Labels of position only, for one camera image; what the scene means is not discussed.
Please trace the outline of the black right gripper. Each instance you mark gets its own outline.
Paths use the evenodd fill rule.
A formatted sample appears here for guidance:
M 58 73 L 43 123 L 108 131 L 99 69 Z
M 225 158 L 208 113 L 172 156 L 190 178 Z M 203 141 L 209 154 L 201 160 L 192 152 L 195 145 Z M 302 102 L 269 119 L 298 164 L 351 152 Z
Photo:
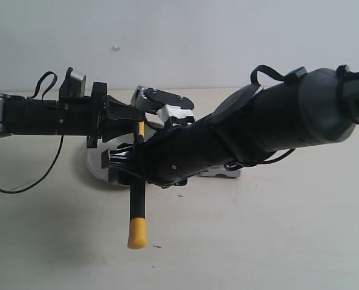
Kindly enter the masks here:
M 123 143 L 101 153 L 101 167 L 108 169 L 108 182 L 130 186 L 149 181 L 170 187 L 213 166 L 234 161 L 234 154 L 212 129 L 212 119 L 204 117 L 188 126 L 155 133 L 138 150 Z

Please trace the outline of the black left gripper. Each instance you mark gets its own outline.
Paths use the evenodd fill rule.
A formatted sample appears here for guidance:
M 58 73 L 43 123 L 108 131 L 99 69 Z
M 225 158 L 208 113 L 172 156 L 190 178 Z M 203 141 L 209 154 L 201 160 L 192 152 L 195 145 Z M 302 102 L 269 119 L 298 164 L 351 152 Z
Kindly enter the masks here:
M 134 125 L 144 121 L 144 113 L 107 95 L 107 84 L 93 83 L 90 96 L 78 96 L 81 85 L 64 81 L 57 102 L 57 135 L 85 136 L 89 149 L 97 147 L 100 135 L 100 116 L 103 111 L 102 141 L 111 141 L 131 134 Z

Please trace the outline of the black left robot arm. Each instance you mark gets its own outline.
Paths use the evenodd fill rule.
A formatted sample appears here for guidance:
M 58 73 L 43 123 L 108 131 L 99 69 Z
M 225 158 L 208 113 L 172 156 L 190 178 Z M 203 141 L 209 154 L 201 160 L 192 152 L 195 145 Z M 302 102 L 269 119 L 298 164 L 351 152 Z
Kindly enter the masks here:
M 89 96 L 36 100 L 0 93 L 0 137 L 10 135 L 86 136 L 88 148 L 134 130 L 144 113 L 107 94 L 105 83 L 95 82 Z

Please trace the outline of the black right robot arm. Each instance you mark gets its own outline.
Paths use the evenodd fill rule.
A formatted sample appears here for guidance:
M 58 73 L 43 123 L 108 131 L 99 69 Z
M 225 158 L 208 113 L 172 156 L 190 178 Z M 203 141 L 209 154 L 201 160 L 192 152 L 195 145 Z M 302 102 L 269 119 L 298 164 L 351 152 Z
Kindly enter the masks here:
M 214 166 L 254 167 L 272 163 L 280 150 L 339 143 L 357 125 L 359 72 L 346 65 L 298 68 L 269 88 L 254 72 L 211 114 L 131 149 L 106 150 L 101 163 L 165 188 Z

